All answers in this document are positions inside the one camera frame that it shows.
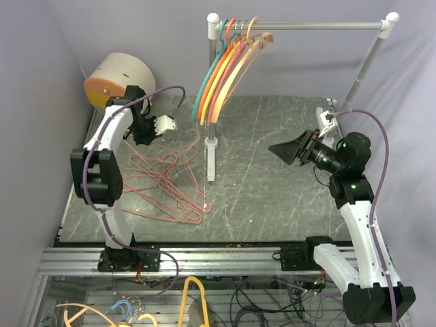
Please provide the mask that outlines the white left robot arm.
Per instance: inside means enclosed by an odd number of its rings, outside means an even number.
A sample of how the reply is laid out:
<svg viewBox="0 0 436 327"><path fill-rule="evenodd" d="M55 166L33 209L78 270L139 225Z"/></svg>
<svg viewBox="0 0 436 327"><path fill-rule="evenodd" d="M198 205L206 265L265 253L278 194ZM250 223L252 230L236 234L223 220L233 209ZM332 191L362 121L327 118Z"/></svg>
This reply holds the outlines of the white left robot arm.
<svg viewBox="0 0 436 327"><path fill-rule="evenodd" d="M94 136L81 149L70 154L74 190L92 207L106 236L97 269L100 272L132 270L143 265L136 241L128 226L120 198L123 178L116 161L122 140L133 136L136 144L149 145L177 124L170 116L147 117L148 95L137 85L127 86L124 95L106 102L104 119Z"/></svg>

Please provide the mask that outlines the peach plastic hanger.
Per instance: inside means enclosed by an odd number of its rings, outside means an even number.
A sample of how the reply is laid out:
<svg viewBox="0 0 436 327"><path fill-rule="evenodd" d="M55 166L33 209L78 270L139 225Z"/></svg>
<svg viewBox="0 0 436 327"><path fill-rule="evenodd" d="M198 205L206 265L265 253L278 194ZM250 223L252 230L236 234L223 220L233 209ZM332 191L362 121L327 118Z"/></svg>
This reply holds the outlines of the peach plastic hanger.
<svg viewBox="0 0 436 327"><path fill-rule="evenodd" d="M224 71L223 79L218 85L217 94L212 100L213 111L208 115L210 125L218 121L221 110L228 102L253 62L259 57L262 51L265 50L267 45L274 42L274 37L270 32L264 32L259 35L251 34L251 30L258 20L259 18L257 16L251 19L245 39L239 41L234 47L234 54Z"/></svg>

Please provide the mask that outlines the orange plastic hanger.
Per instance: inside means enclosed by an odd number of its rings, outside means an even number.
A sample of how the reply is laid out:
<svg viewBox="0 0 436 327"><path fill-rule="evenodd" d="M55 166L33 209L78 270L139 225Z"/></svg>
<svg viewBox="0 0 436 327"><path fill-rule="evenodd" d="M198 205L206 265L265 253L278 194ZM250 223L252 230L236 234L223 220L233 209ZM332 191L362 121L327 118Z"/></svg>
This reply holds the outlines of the orange plastic hanger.
<svg viewBox="0 0 436 327"><path fill-rule="evenodd" d="M240 41L240 34L233 32L231 27L236 19L219 20L217 15L208 17L208 36L217 36L221 42L219 52L213 50L213 62L208 69L206 77L198 91L196 101L193 105L192 117L197 119L201 125L210 125L208 115L213 111L212 100L217 94L217 88L223 79L224 71L234 54L234 47Z"/></svg>

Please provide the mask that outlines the pink plastic hanger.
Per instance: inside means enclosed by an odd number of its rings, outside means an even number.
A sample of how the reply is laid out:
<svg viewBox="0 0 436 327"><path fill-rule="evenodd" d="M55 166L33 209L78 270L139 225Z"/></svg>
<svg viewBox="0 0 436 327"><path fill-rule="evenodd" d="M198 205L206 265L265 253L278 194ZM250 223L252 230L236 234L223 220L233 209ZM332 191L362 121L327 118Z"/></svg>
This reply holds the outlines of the pink plastic hanger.
<svg viewBox="0 0 436 327"><path fill-rule="evenodd" d="M211 126L219 120L224 106L230 100L243 76L270 41L270 34L252 35L253 25L259 20L253 17L247 32L230 37L230 29L236 26L233 18L225 30L227 46L223 49L211 76L206 80L206 88L200 98L196 117L202 125Z"/></svg>

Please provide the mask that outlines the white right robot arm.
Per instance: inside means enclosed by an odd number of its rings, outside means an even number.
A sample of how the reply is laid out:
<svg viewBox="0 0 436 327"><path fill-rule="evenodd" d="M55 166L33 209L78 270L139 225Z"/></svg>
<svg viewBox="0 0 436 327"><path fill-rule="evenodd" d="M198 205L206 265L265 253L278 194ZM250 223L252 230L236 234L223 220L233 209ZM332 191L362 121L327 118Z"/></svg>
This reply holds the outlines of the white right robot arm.
<svg viewBox="0 0 436 327"><path fill-rule="evenodd" d="M300 253L310 270L323 268L342 295L343 310L353 324L396 323L414 303L413 287L403 285L388 259L375 217L375 196L364 169L371 157L371 141L352 132L335 148L322 142L319 130L307 130L288 142L269 146L286 164L298 159L330 173L329 191L351 236L357 265L352 266L328 236L311 236Z"/></svg>

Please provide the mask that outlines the teal plastic hanger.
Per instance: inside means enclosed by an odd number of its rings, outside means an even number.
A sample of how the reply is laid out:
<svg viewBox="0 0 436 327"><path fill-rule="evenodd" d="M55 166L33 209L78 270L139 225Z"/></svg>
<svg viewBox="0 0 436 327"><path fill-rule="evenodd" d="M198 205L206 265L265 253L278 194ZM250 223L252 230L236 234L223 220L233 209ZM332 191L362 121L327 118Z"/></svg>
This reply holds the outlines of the teal plastic hanger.
<svg viewBox="0 0 436 327"><path fill-rule="evenodd" d="M209 125L207 115L212 111L212 98L217 92L217 85L224 72L224 62L234 42L225 26L229 20L221 21L219 15L210 13L207 16L207 36L209 42L209 68L200 86L194 102L191 117L201 125Z"/></svg>

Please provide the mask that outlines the yellow plastic hanger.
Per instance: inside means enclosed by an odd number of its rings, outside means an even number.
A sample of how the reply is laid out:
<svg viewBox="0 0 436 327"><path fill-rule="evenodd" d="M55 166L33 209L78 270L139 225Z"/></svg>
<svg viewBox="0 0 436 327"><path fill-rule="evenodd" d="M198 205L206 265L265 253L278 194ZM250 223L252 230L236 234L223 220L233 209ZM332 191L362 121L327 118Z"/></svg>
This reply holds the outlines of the yellow plastic hanger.
<svg viewBox="0 0 436 327"><path fill-rule="evenodd" d="M200 92L196 117L201 125L210 126L219 120L221 111L243 76L241 69L248 60L251 41L246 33L231 32L231 28L236 26L234 18L222 22L220 26L221 49Z"/></svg>

